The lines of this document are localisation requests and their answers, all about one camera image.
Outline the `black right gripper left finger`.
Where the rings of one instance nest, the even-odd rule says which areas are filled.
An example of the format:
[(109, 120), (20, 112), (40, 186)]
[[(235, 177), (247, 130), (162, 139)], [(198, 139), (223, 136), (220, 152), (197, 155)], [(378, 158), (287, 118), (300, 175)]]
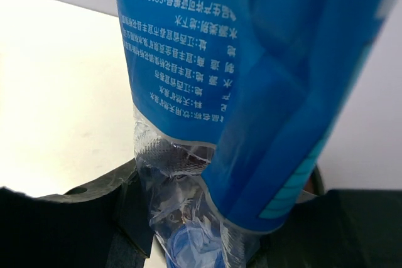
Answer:
[(1, 188), (2, 267), (142, 267), (152, 241), (135, 160), (62, 195)]

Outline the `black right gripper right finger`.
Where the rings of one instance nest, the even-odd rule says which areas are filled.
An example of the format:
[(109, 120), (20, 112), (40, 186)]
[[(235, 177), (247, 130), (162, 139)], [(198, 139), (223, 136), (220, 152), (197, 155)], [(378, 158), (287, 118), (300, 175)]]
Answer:
[(318, 168), (308, 190), (248, 267), (401, 267), (400, 190), (324, 191)]

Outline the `crushed light blue label bottle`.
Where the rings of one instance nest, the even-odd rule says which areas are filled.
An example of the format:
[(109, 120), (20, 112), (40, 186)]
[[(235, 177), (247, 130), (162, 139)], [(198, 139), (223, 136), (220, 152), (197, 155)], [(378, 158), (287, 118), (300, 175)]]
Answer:
[(116, 0), (168, 267), (244, 267), (312, 175), (394, 0)]

